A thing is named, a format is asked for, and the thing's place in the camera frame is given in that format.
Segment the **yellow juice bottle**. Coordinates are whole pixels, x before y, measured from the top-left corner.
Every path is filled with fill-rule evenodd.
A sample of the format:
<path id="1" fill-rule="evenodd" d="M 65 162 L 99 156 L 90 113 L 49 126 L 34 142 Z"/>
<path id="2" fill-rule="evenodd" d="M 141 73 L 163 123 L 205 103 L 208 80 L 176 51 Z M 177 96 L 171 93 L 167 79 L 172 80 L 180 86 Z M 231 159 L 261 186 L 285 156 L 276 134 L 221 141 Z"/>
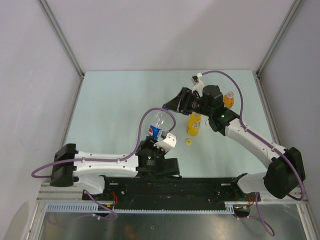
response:
<path id="1" fill-rule="evenodd" d="M 192 112 L 192 114 L 189 115 L 187 126 L 186 126 L 186 132 L 189 136 L 196 136 L 200 132 L 201 127 L 201 121 L 202 121 L 202 115 L 196 112 Z"/>

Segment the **clear water bottle blue label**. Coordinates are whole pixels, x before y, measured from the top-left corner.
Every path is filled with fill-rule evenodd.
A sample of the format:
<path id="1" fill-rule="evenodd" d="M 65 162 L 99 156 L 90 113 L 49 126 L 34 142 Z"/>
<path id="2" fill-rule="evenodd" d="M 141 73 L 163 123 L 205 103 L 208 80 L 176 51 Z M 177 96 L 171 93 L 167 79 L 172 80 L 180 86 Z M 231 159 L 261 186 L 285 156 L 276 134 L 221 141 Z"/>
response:
<path id="1" fill-rule="evenodd" d="M 161 138 L 163 132 L 167 132 L 171 129 L 172 118 L 164 111 L 156 111 L 155 115 L 150 121 L 148 130 L 146 132 L 146 138 L 151 136 L 158 140 Z"/>

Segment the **yellow bottle cap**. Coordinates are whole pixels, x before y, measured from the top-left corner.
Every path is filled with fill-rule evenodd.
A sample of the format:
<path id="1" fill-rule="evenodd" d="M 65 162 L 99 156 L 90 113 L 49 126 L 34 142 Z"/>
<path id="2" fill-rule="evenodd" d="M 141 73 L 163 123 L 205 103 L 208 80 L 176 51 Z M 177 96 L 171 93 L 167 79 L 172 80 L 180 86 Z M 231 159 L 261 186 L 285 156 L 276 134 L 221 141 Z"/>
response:
<path id="1" fill-rule="evenodd" d="M 191 140 L 191 139 L 187 139 L 187 140 L 185 141 L 185 143 L 186 143 L 188 146 L 190 146 L 190 145 L 192 144 L 192 140 Z"/>

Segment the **orange tea bottle blue label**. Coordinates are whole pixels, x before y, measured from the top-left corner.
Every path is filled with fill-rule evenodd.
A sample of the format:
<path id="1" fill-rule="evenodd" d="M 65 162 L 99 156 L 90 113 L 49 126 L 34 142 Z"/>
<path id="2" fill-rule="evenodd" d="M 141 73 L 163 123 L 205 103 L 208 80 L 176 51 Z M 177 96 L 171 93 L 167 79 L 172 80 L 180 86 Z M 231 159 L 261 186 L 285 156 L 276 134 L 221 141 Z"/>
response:
<path id="1" fill-rule="evenodd" d="M 234 100 L 234 92 L 229 91 L 227 94 L 223 96 L 224 106 L 228 109 L 231 109 L 235 103 Z"/>

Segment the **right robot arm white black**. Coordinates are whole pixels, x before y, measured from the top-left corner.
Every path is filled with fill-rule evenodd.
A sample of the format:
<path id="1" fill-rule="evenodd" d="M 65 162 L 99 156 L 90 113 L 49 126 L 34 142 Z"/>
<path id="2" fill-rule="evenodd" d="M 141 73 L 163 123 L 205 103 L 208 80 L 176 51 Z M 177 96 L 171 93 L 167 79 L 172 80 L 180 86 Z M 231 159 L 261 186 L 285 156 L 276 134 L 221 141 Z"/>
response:
<path id="1" fill-rule="evenodd" d="M 183 115 L 197 113 L 206 116 L 214 132 L 236 141 L 265 166 L 266 172 L 243 173 L 235 179 L 236 185 L 230 188 L 235 200 L 242 201 L 249 193 L 264 191 L 283 199 L 296 187 L 302 186 L 306 175 L 300 151 L 267 141 L 251 130 L 238 114 L 225 107 L 223 94 L 217 85 L 205 86 L 201 96 L 183 87 L 163 107 Z"/>

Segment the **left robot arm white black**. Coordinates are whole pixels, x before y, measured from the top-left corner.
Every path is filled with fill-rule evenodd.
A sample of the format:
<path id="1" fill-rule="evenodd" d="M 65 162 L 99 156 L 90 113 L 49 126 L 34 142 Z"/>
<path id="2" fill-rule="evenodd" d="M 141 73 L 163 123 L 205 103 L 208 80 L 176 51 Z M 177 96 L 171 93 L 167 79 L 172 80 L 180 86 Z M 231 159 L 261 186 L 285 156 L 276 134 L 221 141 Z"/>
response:
<path id="1" fill-rule="evenodd" d="M 77 186 L 105 200 L 111 193 L 108 178 L 148 181 L 178 176 L 178 159 L 165 157 L 176 144 L 177 139 L 171 133 L 160 141 L 149 136 L 134 153 L 116 155 L 78 151 L 76 144 L 68 143 L 54 156 L 49 184 L 56 188 Z"/>

